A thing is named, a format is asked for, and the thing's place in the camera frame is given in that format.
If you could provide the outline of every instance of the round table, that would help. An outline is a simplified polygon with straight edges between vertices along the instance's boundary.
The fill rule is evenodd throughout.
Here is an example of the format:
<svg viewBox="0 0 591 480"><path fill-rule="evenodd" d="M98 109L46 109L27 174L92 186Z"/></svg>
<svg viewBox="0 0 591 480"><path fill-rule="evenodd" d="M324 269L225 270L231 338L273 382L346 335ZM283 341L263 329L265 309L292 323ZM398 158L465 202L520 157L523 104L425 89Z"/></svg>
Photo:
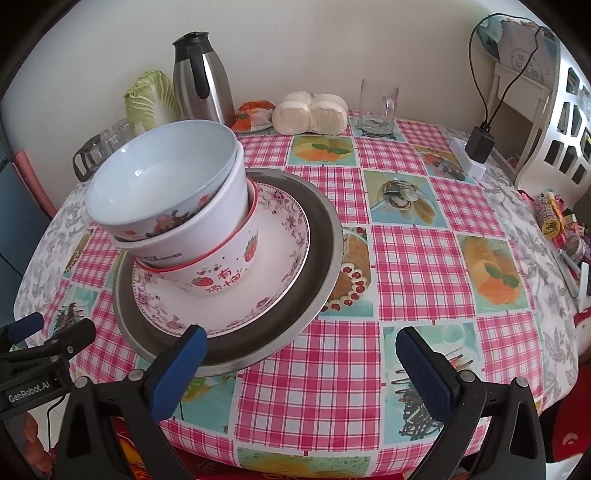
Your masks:
<svg viewBox="0 0 591 480"><path fill-rule="evenodd" d="M395 355L395 335L407 325L482 380L527 377L540 411L574 384L574 303L551 245L504 173L489 161L483 179L464 175L450 132L435 125L399 119L391 135L374 138L356 127L356 112L350 120L335 137L240 136L248 167L300 175L333 202L345 236L342 272L318 318L289 345L245 370L191 382L182 409L161 423L174 445L284 475L411 470L441 424ZM96 341L72 370L106 382L147 363L118 329L112 282L120 256L87 217L85 191L77 187L41 240L15 316L44 313L30 345L72 312L90 317ZM485 431L482 421L470 452Z"/></svg>

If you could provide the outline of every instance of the wall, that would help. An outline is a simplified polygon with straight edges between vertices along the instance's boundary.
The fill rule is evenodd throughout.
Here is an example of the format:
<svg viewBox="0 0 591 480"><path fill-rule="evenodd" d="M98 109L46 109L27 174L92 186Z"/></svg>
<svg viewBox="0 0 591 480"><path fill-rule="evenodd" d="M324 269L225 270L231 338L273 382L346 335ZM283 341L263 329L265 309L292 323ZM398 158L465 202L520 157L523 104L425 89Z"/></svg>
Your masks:
<svg viewBox="0 0 591 480"><path fill-rule="evenodd" d="M171 75L171 43L211 32L235 106L293 90L331 92L357 108L364 77L400 85L398 115L470 131L483 107L467 60L477 21L517 0L83 0L38 44L2 101L13 149L25 148L60 205L76 184L72 155L125 116L142 72ZM481 88L493 62L474 47Z"/></svg>

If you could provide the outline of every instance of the white plate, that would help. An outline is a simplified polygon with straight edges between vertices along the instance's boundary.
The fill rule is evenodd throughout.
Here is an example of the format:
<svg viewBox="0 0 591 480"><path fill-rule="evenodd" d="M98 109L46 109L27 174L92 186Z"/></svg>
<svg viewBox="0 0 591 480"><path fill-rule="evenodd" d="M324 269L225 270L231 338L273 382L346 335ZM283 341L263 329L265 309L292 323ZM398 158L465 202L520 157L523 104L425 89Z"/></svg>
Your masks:
<svg viewBox="0 0 591 480"><path fill-rule="evenodd" d="M262 183L256 186L258 251L253 266L234 288L197 297L134 265L135 302L157 329L178 337L196 323L210 338L233 332L263 315L295 282L310 247L306 214L285 191Z"/></svg>

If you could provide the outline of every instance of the red rim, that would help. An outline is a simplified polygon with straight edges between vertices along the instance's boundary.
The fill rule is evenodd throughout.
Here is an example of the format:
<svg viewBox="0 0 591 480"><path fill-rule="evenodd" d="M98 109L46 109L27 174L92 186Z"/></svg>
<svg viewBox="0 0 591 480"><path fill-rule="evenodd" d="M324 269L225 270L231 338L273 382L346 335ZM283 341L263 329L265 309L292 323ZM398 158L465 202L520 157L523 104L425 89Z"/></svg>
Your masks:
<svg viewBox="0 0 591 480"><path fill-rule="evenodd" d="M195 260L190 260L190 261L188 261L188 262L186 262L184 264L175 265L174 267L167 267L167 268L150 267L150 266L144 264L141 260L138 260L138 258L136 258L136 257L134 257L134 261L143 270L147 270L147 271L150 271L150 272L156 272L156 273L166 273L166 272L173 272L175 270L180 270L181 268L185 268L185 267L190 267L191 265L193 265L193 264L195 264L197 262L200 262L201 260L205 260L207 257L209 257L210 255L213 255L215 252L217 252L218 250L220 250L221 247L223 247L224 245L226 245L230 240L232 240L232 238L234 238L236 236L236 234L240 230L242 230L242 227L244 227L246 225L246 223L252 217L252 214L255 212L255 207L256 207L256 204L258 203L258 189L256 187L256 183L253 180L251 180L248 177L246 177L246 180L249 182L250 185L252 185L252 189L255 192L254 197L252 199L251 208L250 208L250 210L248 210L248 213L246 214L246 218L240 224L240 227L238 227L236 230L234 230L232 232L232 234L228 238L226 238L221 244L219 244L213 250L210 250L209 252L207 252L206 254L202 255L201 257L196 258Z"/></svg>

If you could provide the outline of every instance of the blue cabinet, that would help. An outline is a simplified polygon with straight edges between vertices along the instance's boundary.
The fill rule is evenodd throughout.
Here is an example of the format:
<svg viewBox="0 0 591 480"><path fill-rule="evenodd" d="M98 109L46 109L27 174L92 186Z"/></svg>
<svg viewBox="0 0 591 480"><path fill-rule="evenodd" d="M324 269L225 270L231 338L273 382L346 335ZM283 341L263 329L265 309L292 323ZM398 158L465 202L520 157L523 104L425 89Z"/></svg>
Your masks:
<svg viewBox="0 0 591 480"><path fill-rule="evenodd" d="M0 145L0 326L14 321L22 276L49 222Z"/></svg>

